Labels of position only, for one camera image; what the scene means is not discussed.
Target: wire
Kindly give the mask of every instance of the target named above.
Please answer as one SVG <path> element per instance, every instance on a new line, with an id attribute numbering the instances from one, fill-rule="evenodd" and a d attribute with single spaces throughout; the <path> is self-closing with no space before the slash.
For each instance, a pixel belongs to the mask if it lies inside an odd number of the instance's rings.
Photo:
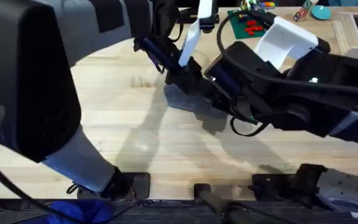
<path id="1" fill-rule="evenodd" d="M 237 131 L 236 127 L 234 126 L 234 121 L 237 118 L 233 117 L 230 119 L 230 127 L 232 129 L 232 131 L 234 133 L 236 133 L 237 135 L 240 136 L 244 136 L 244 137 L 254 137 L 256 135 L 258 135 L 259 133 L 261 133 L 265 128 L 267 128 L 267 126 L 269 125 L 268 123 L 263 123 L 261 126 L 259 126 L 255 131 L 253 131 L 252 133 L 249 134 L 241 134 L 240 132 Z"/>
<path id="2" fill-rule="evenodd" d="M 312 89 L 315 89 L 315 90 L 319 89 L 319 90 L 325 90 L 325 91 L 338 91 L 338 92 L 341 92 L 341 93 L 348 93 L 348 94 L 358 95 L 358 88 L 349 87 L 349 86 L 331 85 L 331 84 L 315 84 L 315 83 L 309 83 L 309 82 L 301 82 L 301 81 L 295 81 L 295 80 L 284 80 L 284 79 L 281 79 L 281 78 L 273 78 L 273 77 L 268 77 L 268 76 L 261 75 L 261 74 L 255 72 L 255 71 L 252 71 L 252 70 L 248 69 L 245 66 L 242 66 L 239 62 L 234 60 L 225 51 L 225 48 L 223 47 L 223 44 L 222 44 L 222 30 L 223 30 L 223 27 L 227 24 L 227 22 L 230 21 L 231 18 L 233 18 L 235 16 L 238 16 L 240 14 L 247 14 L 247 11 L 235 12 L 235 13 L 227 16 L 222 21 L 222 23 L 220 24 L 220 26 L 218 28 L 218 33 L 217 33 L 216 39 L 217 39 L 217 42 L 218 42 L 219 50 L 221 51 L 223 58 L 225 58 L 228 62 L 233 64 L 238 69 L 240 69 L 243 72 L 245 72 L 246 75 L 252 76 L 254 78 L 259 78 L 259 79 L 264 80 L 266 82 L 272 82 L 272 83 L 277 83 L 277 84 L 282 84 L 282 85 L 294 85 L 294 86 L 299 86 L 299 87 L 312 88 Z"/>
<path id="3" fill-rule="evenodd" d="M 65 218 L 65 219 L 67 219 L 67 220 L 69 220 L 71 222 L 80 223 L 80 224 L 103 224 L 103 223 L 108 223 L 108 222 L 113 221 L 114 219 L 116 219 L 118 216 L 122 215 L 124 212 L 128 211 L 129 209 L 135 207 L 135 205 L 137 205 L 136 203 L 133 203 L 132 205 L 128 206 L 127 208 L 125 208 L 122 211 L 118 212 L 117 214 L 113 215 L 112 218 L 110 218 L 110 219 L 108 219 L 106 221 L 103 221 L 103 222 L 97 222 L 97 223 L 83 222 L 81 220 L 77 220 L 77 219 L 75 219 L 73 217 L 70 217 L 70 216 L 64 214 L 63 212 L 60 212 L 60 211 L 55 210 L 53 208 L 50 208 L 50 207 L 48 207 L 48 206 L 36 201 L 32 197 L 30 197 L 26 193 L 24 193 L 15 184 L 13 184 L 1 171 L 0 171 L 0 183 L 2 183 L 3 186 L 8 188 L 11 192 L 15 193 L 21 199 L 32 203 L 36 207 L 39 207 L 40 209 L 48 212 L 49 214 L 56 215 L 58 217 Z"/>

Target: white plastic bracket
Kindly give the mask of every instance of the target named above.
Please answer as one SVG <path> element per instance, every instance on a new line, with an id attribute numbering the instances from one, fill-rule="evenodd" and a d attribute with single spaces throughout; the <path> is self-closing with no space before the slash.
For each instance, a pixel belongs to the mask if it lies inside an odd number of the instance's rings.
<path id="1" fill-rule="evenodd" d="M 317 46 L 317 36 L 277 16 L 274 24 L 259 40 L 254 52 L 279 69 L 287 56 L 299 59 Z"/>
<path id="2" fill-rule="evenodd" d="M 190 60 L 201 36 L 200 19 L 212 16 L 213 0 L 201 0 L 198 6 L 197 20 L 190 25 L 186 39 L 182 46 L 182 54 L 179 58 L 179 65 L 184 67 Z"/>

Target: wooden tabletop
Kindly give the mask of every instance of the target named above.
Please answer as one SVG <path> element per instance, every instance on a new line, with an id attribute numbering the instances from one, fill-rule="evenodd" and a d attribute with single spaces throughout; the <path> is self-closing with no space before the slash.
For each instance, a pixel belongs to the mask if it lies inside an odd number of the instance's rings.
<path id="1" fill-rule="evenodd" d="M 297 10 L 284 7 L 272 12 L 293 21 Z M 341 11 L 358 12 L 358 7 L 332 10 L 334 19 Z M 221 18 L 226 11 L 220 9 Z M 331 21 L 307 18 L 298 25 L 327 40 L 333 53 L 339 53 Z M 235 41 L 229 24 L 223 33 L 225 46 Z M 251 47 L 257 41 L 245 40 Z M 210 183 L 223 197 L 252 199 L 247 190 L 252 174 L 294 173 L 302 163 L 358 174 L 358 144 L 272 127 L 254 138 L 243 138 L 231 131 L 226 120 L 169 108 L 163 95 L 164 76 L 158 74 L 145 53 L 134 53 L 132 44 L 127 40 L 96 52 L 80 61 L 72 72 L 85 133 L 121 170 L 150 172 L 150 198 L 191 199 L 193 184 Z M 206 69 L 218 55 L 215 29 L 201 36 L 194 56 Z M 292 60 L 286 60 L 283 69 L 292 65 Z M 245 123 L 237 126 L 244 133 L 253 128 Z M 65 193 L 70 180 L 1 146 L 0 168 L 35 198 L 76 197 Z M 0 198 L 16 196 L 0 184 Z"/>

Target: wooden box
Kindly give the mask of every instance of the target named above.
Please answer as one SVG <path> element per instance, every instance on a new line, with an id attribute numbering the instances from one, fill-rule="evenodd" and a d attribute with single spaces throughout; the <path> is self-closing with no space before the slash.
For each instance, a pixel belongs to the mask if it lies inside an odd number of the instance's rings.
<path id="1" fill-rule="evenodd" d="M 358 18 L 358 13 L 342 12 L 333 21 L 333 26 L 341 54 L 358 58 L 358 28 L 355 17 Z"/>

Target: green light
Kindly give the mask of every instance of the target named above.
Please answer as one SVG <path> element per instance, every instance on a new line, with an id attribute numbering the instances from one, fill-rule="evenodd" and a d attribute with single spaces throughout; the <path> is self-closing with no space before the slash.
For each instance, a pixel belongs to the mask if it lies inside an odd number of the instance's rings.
<path id="1" fill-rule="evenodd" d="M 314 77 L 311 80 L 309 80 L 309 82 L 318 83 L 318 78 Z"/>

